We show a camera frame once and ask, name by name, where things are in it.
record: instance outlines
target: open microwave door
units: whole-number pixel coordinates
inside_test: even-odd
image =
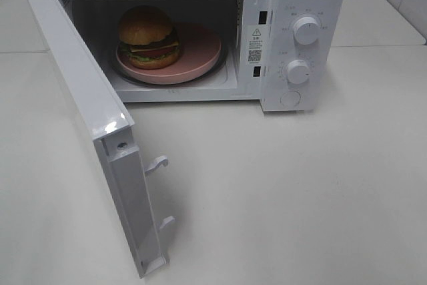
[[[61,0],[28,0],[50,54],[58,66],[63,90],[72,98],[103,168],[139,275],[166,263],[145,175],[167,158],[144,168],[133,139],[134,125],[123,103],[86,47]],[[164,220],[162,226],[172,221]]]

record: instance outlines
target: plate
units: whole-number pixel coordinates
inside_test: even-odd
[[[183,83],[207,73],[220,57],[220,37],[197,23],[176,23],[175,28],[181,46],[180,57],[175,63],[160,69],[137,68],[117,46],[115,57],[120,70],[134,79],[155,85]]]

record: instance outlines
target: white microwave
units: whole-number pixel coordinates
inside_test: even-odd
[[[313,109],[342,0],[28,0],[58,80],[93,141],[137,271],[166,263],[145,177],[167,158],[141,164],[123,103],[259,100],[264,111]],[[159,7],[172,21],[198,23],[221,39],[218,61],[184,83],[126,77],[114,52],[128,9]]]

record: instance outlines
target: power knob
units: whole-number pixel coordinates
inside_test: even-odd
[[[319,38],[320,25],[316,18],[305,16],[293,25],[295,40],[301,45],[309,45]]]
[[[286,78],[290,83],[299,85],[310,76],[310,67],[304,60],[293,60],[286,66]]]

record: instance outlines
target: warning label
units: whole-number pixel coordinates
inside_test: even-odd
[[[246,62],[249,64],[262,63],[262,49],[268,38],[268,26],[250,25],[248,26]]]

